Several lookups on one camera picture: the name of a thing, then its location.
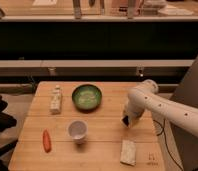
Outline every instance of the tofu block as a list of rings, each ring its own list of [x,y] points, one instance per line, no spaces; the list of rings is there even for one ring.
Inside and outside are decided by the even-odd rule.
[[[120,162],[134,166],[135,154],[136,154],[135,143],[133,141],[123,140]]]

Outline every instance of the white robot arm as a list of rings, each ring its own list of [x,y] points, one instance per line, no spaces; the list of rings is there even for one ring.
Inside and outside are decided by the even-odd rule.
[[[164,99],[155,93],[158,93],[158,85],[152,80],[133,87],[128,93],[128,103],[124,108],[124,123],[128,126],[148,109],[198,137],[198,109]]]

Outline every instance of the orange carrot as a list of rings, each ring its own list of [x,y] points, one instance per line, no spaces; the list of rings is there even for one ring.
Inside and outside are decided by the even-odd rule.
[[[43,132],[43,146],[46,153],[51,151],[51,140],[47,130],[44,130]]]

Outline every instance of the paper cup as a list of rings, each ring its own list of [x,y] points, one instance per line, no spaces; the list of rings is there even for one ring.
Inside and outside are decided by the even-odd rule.
[[[87,133],[87,125],[83,121],[73,121],[68,127],[68,133],[76,144],[83,144]]]

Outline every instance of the white bottle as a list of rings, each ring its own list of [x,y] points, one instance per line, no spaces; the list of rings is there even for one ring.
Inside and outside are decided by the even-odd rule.
[[[62,102],[61,87],[59,85],[56,85],[52,91],[51,102],[50,102],[50,112],[52,114],[61,113],[61,102]]]

